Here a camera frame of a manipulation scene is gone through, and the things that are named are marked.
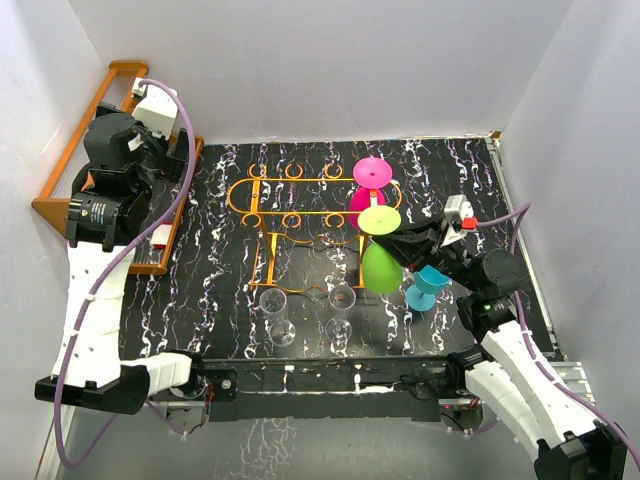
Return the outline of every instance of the metal ring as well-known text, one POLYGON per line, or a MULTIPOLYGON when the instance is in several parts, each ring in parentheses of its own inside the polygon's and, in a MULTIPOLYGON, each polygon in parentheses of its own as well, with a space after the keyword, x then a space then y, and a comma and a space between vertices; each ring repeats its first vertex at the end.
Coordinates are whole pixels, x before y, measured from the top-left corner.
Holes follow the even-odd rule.
POLYGON ((322 169, 322 174, 327 178, 340 178, 342 177, 342 167, 340 165, 336 165, 338 167, 338 175, 329 175, 329 167, 333 164, 327 163, 322 169))
POLYGON ((287 165, 287 168, 284 169, 284 174, 287 178, 300 178, 302 176, 302 174, 304 173, 304 171, 302 170, 302 167, 300 166, 300 164, 298 163, 290 163, 289 165, 287 165), (295 165, 296 167, 298 167, 298 171, 300 172, 297 176, 293 176, 289 174, 289 169, 295 165))
POLYGON ((329 228, 340 228, 344 225, 344 215, 342 215, 341 213, 330 213, 329 215, 324 217, 324 223, 329 228), (331 217, 340 218, 340 223, 338 225, 331 225, 331 221, 329 220, 331 217))
POLYGON ((261 222, 261 218, 260 215, 258 215, 257 213, 247 213, 245 215, 242 216, 242 220, 240 220, 240 223, 242 223, 242 225, 244 225, 245 227, 248 227, 249 225, 247 225, 247 217, 256 217, 258 219, 258 221, 255 223, 255 225, 251 225, 253 228, 258 228, 258 226, 260 225, 261 222))
POLYGON ((302 225, 302 218, 297 213, 285 213, 282 216, 282 226, 284 228, 300 228, 300 225, 302 225), (289 225, 290 218, 296 219, 296 223, 294 225, 289 225))
POLYGON ((267 176, 267 165, 265 163, 260 164, 260 176, 259 177, 256 177, 253 174, 253 168, 255 166, 256 166, 256 164, 254 163, 249 167, 249 176, 251 178, 266 178, 266 176, 267 176))

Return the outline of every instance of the glass base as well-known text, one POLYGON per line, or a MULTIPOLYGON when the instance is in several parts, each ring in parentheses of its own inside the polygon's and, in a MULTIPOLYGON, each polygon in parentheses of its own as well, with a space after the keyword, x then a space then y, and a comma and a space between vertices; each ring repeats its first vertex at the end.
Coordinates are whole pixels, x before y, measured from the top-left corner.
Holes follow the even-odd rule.
POLYGON ((344 344, 351 336, 351 324, 347 320, 332 318, 327 322, 324 331, 332 342, 344 344))
POLYGON ((276 347, 288 347, 296 338, 296 327, 289 320, 276 322, 269 327, 269 340, 276 347))

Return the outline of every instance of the gold metal rack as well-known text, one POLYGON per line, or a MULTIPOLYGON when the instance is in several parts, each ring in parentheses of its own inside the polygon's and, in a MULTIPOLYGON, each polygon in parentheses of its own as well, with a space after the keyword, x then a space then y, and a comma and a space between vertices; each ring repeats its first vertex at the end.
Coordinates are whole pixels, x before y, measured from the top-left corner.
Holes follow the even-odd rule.
MULTIPOLYGON (((294 243, 294 244, 299 244, 299 245, 309 245, 309 244, 313 244, 315 243, 317 240, 322 239, 324 241, 325 244, 333 246, 333 247, 345 247, 353 242, 355 242, 356 240, 358 241, 358 246, 359 246, 359 262, 360 262, 360 268, 359 268, 359 280, 358 280, 358 285, 353 286, 353 288, 365 288, 364 286, 364 281, 362 278, 362 257, 364 255, 364 252, 366 251, 367 248, 367 244, 369 241, 369 235, 367 235, 366 233, 360 234, 360 235, 356 235, 355 237, 353 237, 352 239, 346 241, 346 242, 332 242, 330 241, 326 234, 321 234, 321 235, 316 235, 314 238, 310 239, 310 240, 296 240, 294 238, 291 238, 289 235, 285 234, 285 233, 280 233, 280 232, 270 232, 267 229, 267 224, 265 222, 265 217, 270 216, 270 215, 279 215, 282 217, 282 226, 285 229, 288 228, 293 228, 293 229, 299 229, 300 226, 302 225, 302 217, 301 215, 324 215, 325 219, 324 222, 328 227, 335 227, 335 228, 340 228, 344 225, 345 223, 345 215, 352 215, 352 214, 359 214, 361 212, 359 211, 323 211, 323 212, 318 212, 318 211, 297 211, 297 210, 292 210, 292 211, 275 211, 275 212, 265 212, 262 211, 260 208, 260 190, 261 190, 261 186, 263 182, 278 182, 278 183, 322 183, 322 182, 327 182, 327 183, 337 183, 337 182, 354 182, 353 178, 343 178, 342 177, 342 167, 341 166, 337 166, 338 169, 338 173, 336 175, 331 175, 329 173, 329 167, 331 167, 330 164, 326 165, 323 169, 323 176, 320 178, 302 178, 302 175, 304 174, 304 171, 302 169, 302 167, 298 164, 289 164, 287 165, 287 167, 284 170, 284 174, 285 174, 285 178, 268 178, 267 177, 267 167, 266 165, 261 165, 260 166, 260 174, 256 175, 254 173, 254 169, 256 167, 256 164, 251 165, 251 167, 249 168, 249 177, 248 178, 244 178, 242 180, 237 181, 236 183, 234 183, 231 188, 229 188, 229 192, 227 194, 227 203, 229 204, 229 207, 231 207, 231 209, 237 213, 242 214, 242 225, 247 226, 247 218, 249 217, 254 217, 256 219, 256 221, 254 222, 254 224, 252 225, 254 228, 259 228, 260 232, 262 234, 262 239, 264 240, 264 246, 265 249, 267 251, 267 257, 268 257, 268 265, 267 265, 267 278, 266 281, 260 281, 259 277, 259 272, 258 272, 258 259, 260 257, 260 242, 258 242, 258 246, 256 249, 256 256, 255 256, 255 260, 253 263, 253 273, 251 275, 251 282, 249 283, 249 286, 251 288, 258 288, 258 287, 276 287, 279 288, 280 290, 283 290, 285 292, 288 293, 304 293, 304 292, 308 292, 309 290, 312 289, 317 289, 320 290, 324 293, 328 293, 327 289, 320 286, 320 285, 312 285, 310 287, 304 288, 304 289, 293 289, 293 288, 287 288, 287 287, 283 287, 281 285, 278 285, 276 283, 276 281, 274 280, 273 276, 274 276, 274 272, 275 272, 275 265, 276 265, 276 258, 277 258, 277 247, 278 247, 278 240, 280 238, 282 238, 283 240, 289 240, 290 242, 294 243), (292 167, 296 167, 296 174, 293 175, 291 173, 291 168, 292 167), (236 207, 233 202, 232 202, 232 195, 233 195, 233 191, 241 184, 243 183, 251 183, 251 201, 250 201, 250 206, 249 206, 249 210, 242 210, 238 207, 236 207), (337 219, 338 220, 338 224, 337 225, 332 225, 332 219, 337 219)), ((402 203, 402 191, 400 190, 400 187, 398 186, 398 184, 394 181, 391 182, 391 185, 393 186, 393 188, 395 188, 396 192, 398 193, 398 201, 396 203, 396 205, 394 206, 394 208, 398 208, 400 206, 400 204, 402 203)))

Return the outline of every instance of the wooden frame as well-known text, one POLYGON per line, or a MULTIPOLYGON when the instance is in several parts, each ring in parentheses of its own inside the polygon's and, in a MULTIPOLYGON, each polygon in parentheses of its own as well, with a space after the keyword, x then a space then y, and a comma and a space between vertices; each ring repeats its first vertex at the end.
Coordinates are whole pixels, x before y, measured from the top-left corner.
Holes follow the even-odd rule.
MULTIPOLYGON (((109 70, 104 77, 104 80, 98 87, 96 94, 87 106, 87 110, 80 119, 78 126, 74 130, 69 142, 67 143, 62 154, 58 158, 57 163, 53 167, 53 171, 46 183, 42 187, 40 194, 37 198, 33 199, 31 206, 55 228, 61 235, 64 236, 66 224, 67 224, 67 211, 69 208, 69 198, 52 198, 53 192, 60 182, 63 173, 69 166, 73 154, 77 150, 78 146, 82 143, 82 138, 89 127, 89 123, 95 118, 96 108, 100 102, 104 99, 105 95, 109 91, 109 88, 113 85, 116 78, 125 78, 127 81, 130 77, 130 84, 128 85, 128 91, 131 92, 133 82, 137 77, 145 77, 149 73, 149 67, 144 62, 137 61, 114 61, 109 64, 109 70)), ((135 108, 135 101, 131 94, 125 95, 124 100, 118 106, 118 108, 124 112, 131 113, 135 108)), ((200 151, 204 146, 204 139, 202 137, 196 137, 196 158, 200 156, 200 151)), ((171 258, 171 249, 173 242, 178 232, 178 226, 182 218, 182 211, 187 199, 185 198, 178 209, 176 210, 173 224, 171 226, 171 233, 169 234, 169 241, 162 255, 160 263, 133 263, 129 268, 129 273, 142 274, 142 275, 164 275, 167 273, 169 259, 171 258)))

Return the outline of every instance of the wine glass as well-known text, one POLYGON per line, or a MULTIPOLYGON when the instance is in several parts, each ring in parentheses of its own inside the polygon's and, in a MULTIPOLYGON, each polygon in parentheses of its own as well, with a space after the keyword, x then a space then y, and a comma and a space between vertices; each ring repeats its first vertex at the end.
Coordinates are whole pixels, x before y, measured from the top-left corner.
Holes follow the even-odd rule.
POLYGON ((351 336, 349 316, 356 304, 356 292, 348 285, 338 285, 329 292, 329 307, 333 317, 327 322, 325 333, 329 340, 344 345, 351 336))
POLYGON ((278 288, 270 288, 260 295, 260 309, 269 323, 268 335, 276 347, 288 347, 296 338, 296 327, 287 317, 287 296, 278 288))

